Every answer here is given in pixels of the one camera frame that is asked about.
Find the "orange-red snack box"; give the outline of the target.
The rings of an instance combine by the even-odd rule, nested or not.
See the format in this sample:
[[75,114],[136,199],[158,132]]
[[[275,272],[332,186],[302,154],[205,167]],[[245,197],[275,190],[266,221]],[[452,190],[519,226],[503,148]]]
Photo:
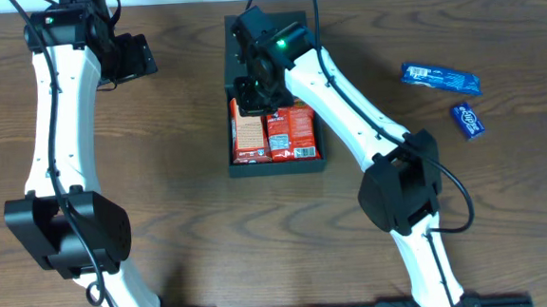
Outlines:
[[230,102],[230,109],[233,163],[270,163],[271,150],[262,117],[241,116],[235,98]]

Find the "red Hacks candy bag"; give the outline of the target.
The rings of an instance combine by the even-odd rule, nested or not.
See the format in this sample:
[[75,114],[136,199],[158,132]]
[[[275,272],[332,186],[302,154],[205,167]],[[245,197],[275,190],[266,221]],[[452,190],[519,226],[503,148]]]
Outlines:
[[268,143],[277,163],[318,160],[312,108],[301,100],[267,115]]

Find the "black box with lid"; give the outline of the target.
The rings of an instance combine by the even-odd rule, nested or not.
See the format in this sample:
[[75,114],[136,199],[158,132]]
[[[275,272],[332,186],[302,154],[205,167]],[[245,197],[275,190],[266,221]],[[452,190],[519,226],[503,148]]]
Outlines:
[[239,46],[236,39],[232,36],[231,27],[236,19],[235,15],[225,15],[225,62],[224,62],[224,90],[227,108],[227,132],[228,132],[228,163],[229,176],[231,178],[243,177],[259,177],[259,176],[274,176],[274,175],[290,175],[290,174],[306,174],[320,173],[324,170],[327,164],[327,149],[326,137],[324,132],[324,122],[317,115],[314,115],[312,127],[314,129],[314,138],[316,150],[320,154],[317,160],[305,159],[298,161],[288,161],[284,163],[233,163],[234,147],[233,147],[233,131],[232,131],[232,115],[231,101],[235,97],[233,80],[237,77],[247,74],[247,68],[240,64],[236,58],[239,51]]

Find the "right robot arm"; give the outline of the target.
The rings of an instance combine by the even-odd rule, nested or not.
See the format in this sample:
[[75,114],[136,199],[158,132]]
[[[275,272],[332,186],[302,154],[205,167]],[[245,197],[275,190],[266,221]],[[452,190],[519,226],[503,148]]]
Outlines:
[[430,133],[410,133],[344,77],[301,23],[279,29],[253,6],[233,21],[247,73],[235,79],[244,116],[271,115],[302,101],[330,126],[360,166],[358,202],[396,242],[420,307],[459,307],[463,288],[439,233],[442,191],[438,147]]

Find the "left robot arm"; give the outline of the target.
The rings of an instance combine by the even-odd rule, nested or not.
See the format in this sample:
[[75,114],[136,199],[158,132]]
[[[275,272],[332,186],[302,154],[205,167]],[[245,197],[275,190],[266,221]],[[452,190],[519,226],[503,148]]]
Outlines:
[[142,36],[113,33],[105,3],[68,0],[35,11],[25,39],[37,84],[34,155],[10,232],[44,270],[85,288],[101,307],[161,307],[129,258],[130,221],[101,194],[95,166],[98,86],[155,72]]

